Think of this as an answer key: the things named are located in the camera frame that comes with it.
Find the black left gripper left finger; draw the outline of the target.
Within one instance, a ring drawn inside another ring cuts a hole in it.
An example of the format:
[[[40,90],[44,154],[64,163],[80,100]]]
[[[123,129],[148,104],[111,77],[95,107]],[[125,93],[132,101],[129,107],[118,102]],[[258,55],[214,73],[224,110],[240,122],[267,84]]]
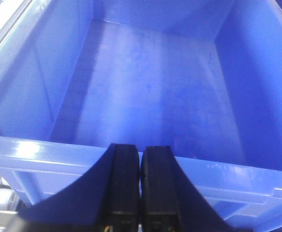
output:
[[[111,144],[80,178],[11,220],[9,232],[135,232],[139,211],[136,146]]]

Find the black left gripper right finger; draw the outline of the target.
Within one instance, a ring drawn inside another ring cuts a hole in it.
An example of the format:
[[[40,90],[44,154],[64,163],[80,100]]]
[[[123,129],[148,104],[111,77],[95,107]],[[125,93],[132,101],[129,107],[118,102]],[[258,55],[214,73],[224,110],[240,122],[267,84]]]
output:
[[[141,161],[142,226],[145,232],[250,232],[230,225],[210,204],[222,194],[196,186],[169,146],[147,146]]]

